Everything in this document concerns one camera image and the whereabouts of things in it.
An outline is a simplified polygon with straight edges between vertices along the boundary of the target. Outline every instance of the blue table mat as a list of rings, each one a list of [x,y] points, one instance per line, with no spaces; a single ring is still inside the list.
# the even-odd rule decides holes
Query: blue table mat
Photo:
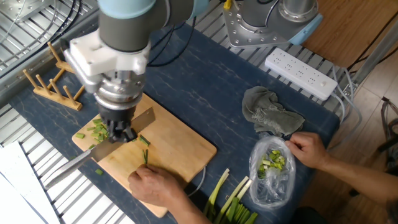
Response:
[[[175,31],[170,44],[155,63],[172,58],[185,45],[190,31],[187,25]],[[157,40],[164,33],[164,30],[156,32],[152,38]],[[53,68],[42,76],[48,80],[58,71],[58,68]],[[247,89],[260,85],[276,92],[280,104],[306,119],[303,130],[318,133],[324,145],[328,145],[340,122],[331,111],[196,30],[179,59],[165,67],[148,68],[146,75],[145,93],[217,147],[216,156],[207,165],[205,181],[192,197],[200,209],[203,209],[226,168],[230,169],[230,175],[220,190],[217,207],[222,207],[226,196],[245,175],[249,175],[249,155],[258,136],[253,124],[247,122],[241,112],[243,94]],[[67,85],[72,93],[81,87],[71,73],[64,74],[57,85]],[[78,99],[83,108],[75,111],[33,94],[32,90],[32,86],[26,88],[9,103],[66,158],[80,154],[81,149],[72,142],[72,135],[98,114],[93,96],[84,92]],[[286,206],[263,211],[251,202],[248,193],[243,197],[243,204],[250,211],[259,213],[256,223],[287,223],[290,220],[314,173],[296,162],[294,193]],[[155,217],[110,175],[96,174],[95,170],[99,168],[96,162],[88,161],[80,171],[134,222],[175,223],[170,213],[164,218]],[[202,173],[199,173],[186,191],[196,188],[201,177]]]

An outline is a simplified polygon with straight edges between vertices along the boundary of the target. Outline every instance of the gray cloth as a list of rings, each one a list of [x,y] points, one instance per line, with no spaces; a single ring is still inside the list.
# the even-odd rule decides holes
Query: gray cloth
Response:
[[[275,136],[289,135],[300,129],[305,119],[297,113],[286,111],[277,103],[274,92],[255,86],[244,92],[242,112],[254,123],[256,132],[271,131]]]

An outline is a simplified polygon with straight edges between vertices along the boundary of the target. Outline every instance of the power outlet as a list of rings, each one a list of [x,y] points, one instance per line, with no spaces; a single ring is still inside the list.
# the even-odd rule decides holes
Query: power outlet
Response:
[[[321,100],[327,100],[337,86],[333,79],[278,48],[266,58],[265,64]]]

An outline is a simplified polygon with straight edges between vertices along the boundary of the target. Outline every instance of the person's arm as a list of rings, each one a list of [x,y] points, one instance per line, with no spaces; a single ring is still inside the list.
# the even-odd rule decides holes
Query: person's arm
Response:
[[[141,165],[130,174],[128,180],[132,196],[167,208],[179,224],[211,224],[191,202],[175,178],[165,170]]]
[[[383,206],[398,200],[398,177],[335,159],[317,134],[295,133],[286,145],[304,165],[334,175]]]

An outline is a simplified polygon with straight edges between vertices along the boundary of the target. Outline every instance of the clear plastic bag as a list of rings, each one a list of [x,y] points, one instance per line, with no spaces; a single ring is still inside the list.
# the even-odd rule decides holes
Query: clear plastic bag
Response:
[[[271,167],[266,170],[263,179],[258,177],[258,170],[263,159],[269,160],[268,155],[273,150],[279,150],[285,158],[285,166],[282,170]],[[294,187],[296,165],[294,156],[285,145],[282,138],[262,135],[256,143],[249,159],[250,179],[253,181],[250,186],[250,197],[252,201],[264,210],[273,210],[284,206],[292,196]]]

